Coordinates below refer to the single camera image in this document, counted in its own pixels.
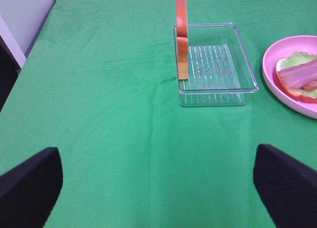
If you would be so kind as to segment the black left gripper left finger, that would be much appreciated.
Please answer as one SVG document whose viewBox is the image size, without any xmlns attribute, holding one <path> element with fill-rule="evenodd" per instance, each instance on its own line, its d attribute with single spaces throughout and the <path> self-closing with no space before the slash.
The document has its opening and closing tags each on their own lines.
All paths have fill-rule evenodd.
<svg viewBox="0 0 317 228">
<path fill-rule="evenodd" d="M 63 185 L 59 150 L 48 147 L 0 177 L 0 226 L 42 228 Z"/>
</svg>

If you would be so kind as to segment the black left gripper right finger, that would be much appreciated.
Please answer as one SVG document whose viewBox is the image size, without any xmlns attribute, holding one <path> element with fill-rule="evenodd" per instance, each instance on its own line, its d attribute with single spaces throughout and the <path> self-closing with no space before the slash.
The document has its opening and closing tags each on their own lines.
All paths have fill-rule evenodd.
<svg viewBox="0 0 317 228">
<path fill-rule="evenodd" d="M 270 144 L 259 144 L 253 182 L 276 227 L 317 226 L 316 170 Z"/>
</svg>

